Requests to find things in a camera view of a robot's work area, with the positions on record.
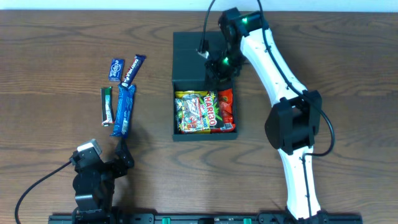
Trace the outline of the red Hacks candy bag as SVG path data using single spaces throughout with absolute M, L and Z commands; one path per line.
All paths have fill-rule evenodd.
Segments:
M 221 115 L 224 126 L 211 129 L 211 133 L 230 133 L 235 130 L 236 124 L 233 117 L 233 90 L 227 89 L 218 92 Z

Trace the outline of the blue Oreo cookie pack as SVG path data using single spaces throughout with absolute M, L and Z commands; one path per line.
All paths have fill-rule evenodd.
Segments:
M 122 85 L 118 86 L 118 106 L 116 110 L 116 118 L 114 128 L 111 136 L 121 137 L 126 139 L 128 137 L 131 113 L 134 104 L 134 94 L 136 86 L 131 85 L 127 88 Z

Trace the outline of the Haribo gummy bag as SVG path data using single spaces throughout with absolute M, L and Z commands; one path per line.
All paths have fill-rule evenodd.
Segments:
M 208 134 L 224 126 L 217 91 L 176 91 L 175 109 L 182 134 Z

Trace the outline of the yellow Hacks candy bag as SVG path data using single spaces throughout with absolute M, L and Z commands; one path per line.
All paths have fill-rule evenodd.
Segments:
M 204 130 L 200 100 L 207 91 L 176 91 L 175 115 L 181 133 L 194 133 Z

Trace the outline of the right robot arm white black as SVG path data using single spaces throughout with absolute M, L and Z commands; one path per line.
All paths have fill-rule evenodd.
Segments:
M 297 222 L 319 221 L 311 158 L 321 116 L 319 92 L 308 91 L 292 73 L 262 12 L 242 15 L 232 8 L 222 13 L 218 25 L 226 48 L 206 61 L 207 81 L 216 85 L 232 79 L 245 60 L 254 67 L 271 103 L 264 129 L 284 166 L 287 211 Z

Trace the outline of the blue Eclipse mint pack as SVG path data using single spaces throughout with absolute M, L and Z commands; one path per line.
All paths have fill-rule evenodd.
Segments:
M 111 82 L 120 82 L 123 73 L 123 68 L 124 68 L 124 59 L 121 58 L 112 59 L 108 73 L 108 80 Z

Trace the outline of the green chocolate bar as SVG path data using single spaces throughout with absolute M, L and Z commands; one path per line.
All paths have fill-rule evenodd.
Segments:
M 101 89 L 101 115 L 102 115 L 102 126 L 109 126 L 114 124 L 114 116 L 112 109 L 112 87 L 106 87 Z

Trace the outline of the black open gift box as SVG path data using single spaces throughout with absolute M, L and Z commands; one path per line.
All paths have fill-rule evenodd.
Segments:
M 172 87 L 173 91 L 188 90 L 227 90 L 233 91 L 233 118 L 238 124 L 237 97 L 235 81 L 210 85 L 206 81 L 206 59 L 200 56 L 197 48 L 201 39 L 201 32 L 174 32 L 173 33 L 173 64 L 172 64 Z M 174 110 L 172 139 L 179 141 L 220 141 L 234 140 L 238 137 L 238 128 L 229 133 L 209 134 L 182 134 L 177 127 L 177 111 Z

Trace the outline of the purple Dairy Milk bar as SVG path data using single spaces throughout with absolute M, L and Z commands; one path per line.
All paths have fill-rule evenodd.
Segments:
M 129 67 L 123 80 L 120 83 L 122 87 L 128 88 L 132 84 L 133 79 L 137 75 L 145 59 L 146 59 L 145 55 L 138 55 L 138 54 L 135 55 L 131 66 Z

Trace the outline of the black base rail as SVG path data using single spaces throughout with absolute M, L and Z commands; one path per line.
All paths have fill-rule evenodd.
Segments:
M 359 215 L 330 214 L 320 212 L 309 219 L 296 220 L 283 212 L 267 212 L 258 215 L 154 215 L 151 213 L 135 213 L 122 215 L 113 223 L 121 224 L 362 224 Z

